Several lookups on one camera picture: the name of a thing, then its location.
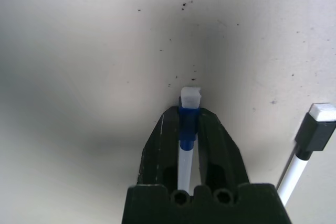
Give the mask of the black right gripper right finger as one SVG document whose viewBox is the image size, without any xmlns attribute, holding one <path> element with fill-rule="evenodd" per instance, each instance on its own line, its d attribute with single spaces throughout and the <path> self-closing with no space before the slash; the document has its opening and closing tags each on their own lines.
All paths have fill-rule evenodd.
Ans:
<svg viewBox="0 0 336 224">
<path fill-rule="evenodd" d="M 210 190 L 249 183 L 238 146 L 217 115 L 204 108 L 198 117 L 198 154 L 201 183 Z"/>
</svg>

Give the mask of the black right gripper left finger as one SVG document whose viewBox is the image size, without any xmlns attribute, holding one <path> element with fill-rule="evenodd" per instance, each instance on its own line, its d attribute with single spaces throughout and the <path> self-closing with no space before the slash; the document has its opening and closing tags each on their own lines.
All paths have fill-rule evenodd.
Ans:
<svg viewBox="0 0 336 224">
<path fill-rule="evenodd" d="M 138 184 L 163 185 L 167 190 L 177 190 L 178 139 L 178 107 L 172 106 L 162 113 L 143 148 Z"/>
</svg>

